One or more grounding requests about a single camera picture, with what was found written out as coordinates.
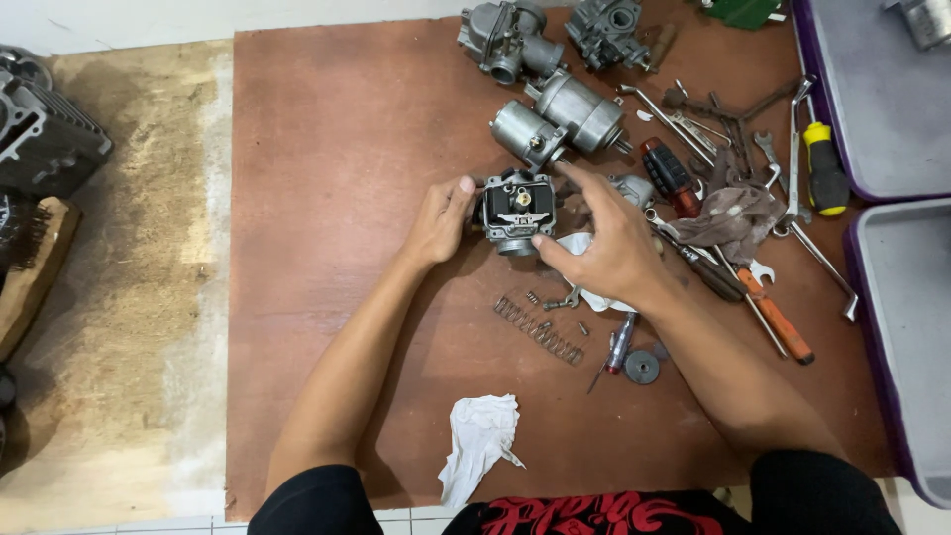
coil spring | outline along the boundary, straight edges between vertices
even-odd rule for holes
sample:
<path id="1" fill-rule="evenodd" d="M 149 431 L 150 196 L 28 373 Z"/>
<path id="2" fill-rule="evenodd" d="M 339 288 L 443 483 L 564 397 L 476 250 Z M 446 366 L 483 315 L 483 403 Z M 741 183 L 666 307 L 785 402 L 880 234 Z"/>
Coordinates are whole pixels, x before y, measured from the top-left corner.
<path id="1" fill-rule="evenodd" d="M 568 364 L 574 366 L 585 356 L 585 352 L 580 347 L 572 345 L 558 333 L 549 330 L 549 327 L 545 325 L 548 322 L 539 322 L 504 295 L 495 302 L 493 310 L 518 330 L 531 336 L 536 344 Z"/>

black shirt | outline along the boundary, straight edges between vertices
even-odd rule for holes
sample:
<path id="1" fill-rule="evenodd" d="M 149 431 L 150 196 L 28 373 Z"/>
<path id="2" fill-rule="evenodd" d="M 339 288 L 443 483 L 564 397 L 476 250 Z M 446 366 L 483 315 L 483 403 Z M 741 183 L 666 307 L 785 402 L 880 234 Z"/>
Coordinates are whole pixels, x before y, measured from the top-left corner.
<path id="1" fill-rule="evenodd" d="M 753 522 L 709 492 L 619 492 L 572 498 L 503 498 L 471 504 L 443 535 L 901 535 L 878 485 L 858 468 L 812 451 L 774 451 L 750 474 Z M 279 486 L 249 535 L 382 534 L 359 475 L 319 466 Z"/>

stained plywood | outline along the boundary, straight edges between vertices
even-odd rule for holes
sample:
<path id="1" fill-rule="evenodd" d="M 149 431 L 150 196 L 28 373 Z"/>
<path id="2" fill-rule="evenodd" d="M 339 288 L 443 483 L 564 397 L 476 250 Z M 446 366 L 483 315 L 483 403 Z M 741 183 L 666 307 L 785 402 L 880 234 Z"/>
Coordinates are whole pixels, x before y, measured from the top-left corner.
<path id="1" fill-rule="evenodd" d="M 115 151 L 10 357 L 0 532 L 220 514 L 231 42 L 50 66 Z"/>
<path id="2" fill-rule="evenodd" d="M 547 35 L 567 42 L 566 10 L 550 11 Z M 595 77 L 574 50 L 572 71 L 602 94 L 637 81 L 659 101 L 679 78 L 698 95 L 716 89 L 744 108 L 795 77 L 789 25 L 757 32 L 723 28 L 680 3 L 648 3 L 645 27 L 673 21 L 680 37 L 663 72 Z M 304 377 L 367 294 L 410 226 L 431 184 L 462 173 L 487 175 L 517 165 L 487 123 L 520 88 L 498 86 L 456 46 L 458 19 L 241 33 L 235 40 L 234 188 L 228 373 L 227 510 L 246 520 L 262 502 L 267 457 Z M 657 121 L 623 106 L 631 140 L 658 135 L 687 153 Z M 773 130 L 787 155 L 787 109 L 753 126 Z M 600 154 L 580 165 L 643 174 L 638 161 Z M 844 266 L 839 236 L 851 216 L 808 230 Z M 775 268 L 772 294 L 812 344 L 817 362 L 781 362 L 743 306 L 716 300 L 669 257 L 695 299 L 748 341 L 812 402 L 851 460 L 877 476 L 891 472 L 861 333 L 839 315 L 844 296 L 793 238 L 770 239 L 760 260 Z M 737 484 L 746 478 L 671 362 L 659 380 L 633 386 L 602 378 L 616 313 L 587 307 L 551 314 L 587 356 L 562 363 L 494 315 L 503 293 L 567 286 L 534 259 L 499 257 L 469 241 L 423 284 L 397 343 L 389 376 L 360 449 L 375 507 L 431 505 L 451 451 L 449 412 L 460 397 L 511 392 L 521 419 L 514 452 L 528 469 L 496 465 L 473 500 L 556 496 L 622 489 Z M 654 340 L 641 323 L 634 344 Z"/>

white rag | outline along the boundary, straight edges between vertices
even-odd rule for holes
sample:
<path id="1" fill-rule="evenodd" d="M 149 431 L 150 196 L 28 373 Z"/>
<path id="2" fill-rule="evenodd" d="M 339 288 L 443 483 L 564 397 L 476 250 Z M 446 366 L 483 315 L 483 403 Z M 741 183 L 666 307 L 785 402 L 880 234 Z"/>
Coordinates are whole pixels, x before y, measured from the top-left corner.
<path id="1" fill-rule="evenodd" d="M 518 424 L 517 408 L 513 394 L 462 398 L 453 406 L 449 414 L 453 452 L 439 472 L 444 507 L 465 505 L 499 457 L 525 467 L 510 451 Z"/>
<path id="2" fill-rule="evenodd" d="M 558 240 L 558 243 L 561 244 L 561 247 L 566 248 L 569 253 L 578 255 L 588 249 L 588 246 L 592 244 L 593 238 L 594 234 L 591 234 L 590 232 L 576 232 Z M 592 306 L 592 310 L 595 312 L 607 310 L 608 308 L 621 310 L 622 312 L 637 311 L 631 307 L 628 307 L 624 303 L 621 303 L 620 301 L 614 301 L 613 299 L 607 299 L 605 297 L 601 297 L 600 295 L 594 295 L 584 288 L 581 288 L 581 297 L 585 298 L 585 301 L 587 301 L 588 304 Z"/>

purple tray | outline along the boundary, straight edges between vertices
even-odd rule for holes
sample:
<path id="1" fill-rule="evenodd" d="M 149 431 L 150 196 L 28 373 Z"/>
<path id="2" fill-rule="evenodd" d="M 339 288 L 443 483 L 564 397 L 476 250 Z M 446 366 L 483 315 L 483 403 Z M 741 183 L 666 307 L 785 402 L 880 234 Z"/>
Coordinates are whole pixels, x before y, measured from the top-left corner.
<path id="1" fill-rule="evenodd" d="M 871 0 L 793 0 L 817 118 L 852 189 L 883 203 L 951 196 L 951 46 L 920 52 Z"/>
<path id="2" fill-rule="evenodd" d="M 843 245 L 899 473 L 951 509 L 951 199 L 870 208 Z"/>

